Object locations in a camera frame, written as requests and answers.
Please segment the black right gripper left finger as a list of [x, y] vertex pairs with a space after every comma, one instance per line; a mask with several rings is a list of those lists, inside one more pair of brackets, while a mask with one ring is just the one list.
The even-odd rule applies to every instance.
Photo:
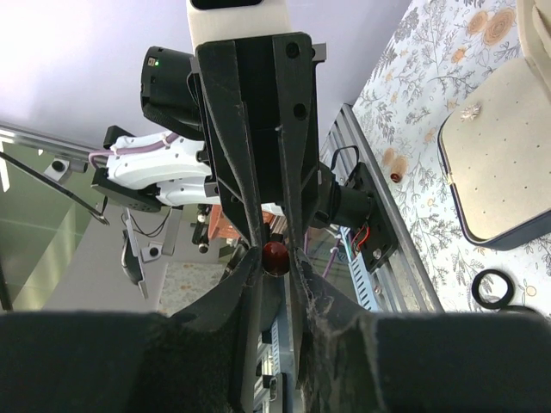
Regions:
[[259, 248], [171, 317], [36, 311], [1, 318], [4, 412], [250, 412]]

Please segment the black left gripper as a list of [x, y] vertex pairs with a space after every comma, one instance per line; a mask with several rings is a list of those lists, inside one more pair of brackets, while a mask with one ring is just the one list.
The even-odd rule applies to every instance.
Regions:
[[322, 50], [295, 32], [208, 42], [192, 54], [160, 46], [145, 54], [143, 115], [205, 144], [208, 181], [251, 247], [265, 240], [267, 204], [282, 209], [293, 249], [310, 226], [367, 222], [368, 194], [338, 184], [319, 159]]

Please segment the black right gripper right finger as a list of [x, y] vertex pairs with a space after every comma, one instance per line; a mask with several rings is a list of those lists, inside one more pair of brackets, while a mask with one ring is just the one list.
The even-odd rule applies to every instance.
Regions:
[[291, 252], [308, 412], [547, 412], [550, 325], [532, 312], [371, 312]]

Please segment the cream navy jewelry box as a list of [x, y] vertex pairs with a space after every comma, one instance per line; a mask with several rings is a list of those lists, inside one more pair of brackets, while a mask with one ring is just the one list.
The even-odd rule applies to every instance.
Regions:
[[[550, 3], [518, 1], [468, 25], [484, 46], [496, 46], [512, 29], [521, 56], [468, 95], [437, 141], [465, 238], [494, 250], [550, 232]], [[480, 115], [461, 121], [474, 104]]]

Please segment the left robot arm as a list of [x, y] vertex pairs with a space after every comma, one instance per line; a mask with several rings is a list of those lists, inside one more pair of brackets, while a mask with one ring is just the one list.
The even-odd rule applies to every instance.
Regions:
[[132, 209], [220, 205], [246, 245], [268, 241], [263, 212], [300, 243], [309, 227], [363, 227], [374, 198], [341, 185], [319, 158], [316, 67], [324, 48], [295, 32], [145, 54], [144, 137], [112, 127], [96, 189]]

